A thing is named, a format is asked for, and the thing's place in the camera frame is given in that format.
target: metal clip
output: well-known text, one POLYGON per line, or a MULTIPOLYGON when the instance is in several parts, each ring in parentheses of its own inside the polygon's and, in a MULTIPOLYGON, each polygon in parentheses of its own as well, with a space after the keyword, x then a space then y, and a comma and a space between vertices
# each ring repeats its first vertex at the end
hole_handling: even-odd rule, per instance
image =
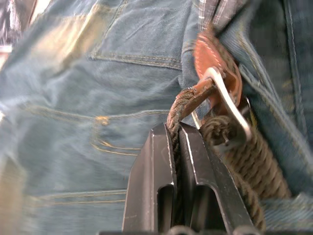
MULTIPOLYGON (((208 68, 203 75, 203 79, 212 79, 214 81, 214 85, 221 95, 228 114, 237 122, 238 127, 236 138, 216 147, 223 151, 225 148, 231 149, 249 141, 252 136, 250 126, 235 106, 233 99, 230 97, 219 70, 216 67, 208 68)), ((201 127, 201 122, 197 117, 196 111, 192 112, 192 117, 196 123, 197 128, 199 129, 201 127)))

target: black clamp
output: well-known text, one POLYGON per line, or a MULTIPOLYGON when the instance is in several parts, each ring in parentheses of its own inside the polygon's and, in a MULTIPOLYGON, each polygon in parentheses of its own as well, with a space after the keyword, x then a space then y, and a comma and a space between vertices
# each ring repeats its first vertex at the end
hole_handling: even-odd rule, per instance
POLYGON ((175 164, 171 138, 162 124, 150 131, 131 170, 123 232, 243 235, 240 231, 245 228, 249 234, 260 234, 228 169, 210 151, 198 130, 181 124, 179 142, 184 226, 173 227, 175 164))

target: stitched leather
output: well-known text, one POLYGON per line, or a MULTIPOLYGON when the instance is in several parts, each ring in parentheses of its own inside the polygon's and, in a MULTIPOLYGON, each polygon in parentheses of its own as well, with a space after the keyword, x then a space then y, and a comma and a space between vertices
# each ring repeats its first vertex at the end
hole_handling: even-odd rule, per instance
MULTIPOLYGON (((208 27, 206 31, 198 35, 195 50, 195 68, 199 79, 203 79, 203 74, 209 67, 217 67, 224 79, 226 88, 234 98, 234 103, 238 107, 242 94, 242 80, 239 69, 232 56, 214 37, 213 31, 208 27)), ((206 87, 212 87, 213 81, 206 83, 206 87)), ((221 99, 217 90, 214 90, 208 97, 211 107, 220 104, 221 99)), ((225 113, 223 105, 220 108, 221 113, 225 113)))

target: faded denim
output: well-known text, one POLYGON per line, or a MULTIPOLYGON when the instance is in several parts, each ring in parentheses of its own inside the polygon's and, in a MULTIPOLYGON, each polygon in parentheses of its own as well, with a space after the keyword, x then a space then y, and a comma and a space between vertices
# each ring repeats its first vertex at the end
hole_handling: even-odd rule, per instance
MULTIPOLYGON (((304 3, 311 4, 306 0, 298 7, 304 3)), ((285 78, 276 81, 262 63, 268 59, 249 42, 259 1, 221 35, 240 63, 258 128, 294 194, 290 200, 262 202, 269 230, 313 229, 312 103, 304 96, 312 87, 312 60, 302 50, 312 45, 297 41, 311 32, 294 31, 296 23, 312 17, 294 11, 294 4, 285 1, 284 12, 287 47, 296 50, 296 59, 289 57, 290 71, 287 62, 281 69, 293 74, 293 117, 277 89, 285 78), (297 18, 293 29, 288 15, 297 18)), ((13 225, 32 235, 120 230, 134 158, 149 130, 166 120, 175 96, 198 81, 192 57, 198 31, 197 0, 52 2, 0 73, 0 190, 7 195, 0 207, 9 212, 1 218, 8 221, 6 231, 13 225)))

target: rope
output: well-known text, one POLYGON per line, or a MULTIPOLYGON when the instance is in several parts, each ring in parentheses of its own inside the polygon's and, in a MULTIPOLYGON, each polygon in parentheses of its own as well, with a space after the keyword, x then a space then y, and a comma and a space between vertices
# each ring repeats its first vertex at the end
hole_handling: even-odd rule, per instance
MULTIPOLYGON (((185 105, 192 97, 191 90, 182 91, 177 96, 166 123, 173 144, 178 195, 180 196, 176 203, 176 224, 183 222, 179 122, 185 105)), ((204 140, 210 146, 213 146, 214 142, 221 139, 221 137, 227 137, 231 140, 231 137, 236 135, 233 127, 234 125, 229 117, 218 116, 207 118, 200 131, 204 140)), ((252 222, 258 229, 264 231, 265 218, 258 195, 261 198, 286 198, 290 197, 291 193, 283 178, 281 169, 262 135, 256 129, 252 129, 252 135, 251 141, 226 154, 225 163, 233 176, 252 222)))
MULTIPOLYGON (((218 116, 207 120, 200 132, 212 146, 216 137, 231 139, 233 126, 229 117, 218 116)), ((226 164, 232 166, 260 198, 290 198, 287 182, 268 144, 255 128, 251 127, 251 131, 249 142, 225 154, 226 164)))
POLYGON ((179 122, 181 121, 181 113, 184 110, 185 105, 188 101, 194 96, 190 90, 182 91, 177 98, 172 107, 171 111, 167 117, 167 129, 169 131, 173 153, 174 153, 174 162, 175 162, 175 171, 177 176, 177 199, 174 210, 174 224, 182 225, 183 224, 183 191, 182 191, 182 182, 181 182, 181 167, 180 167, 180 154, 179 154, 179 122))

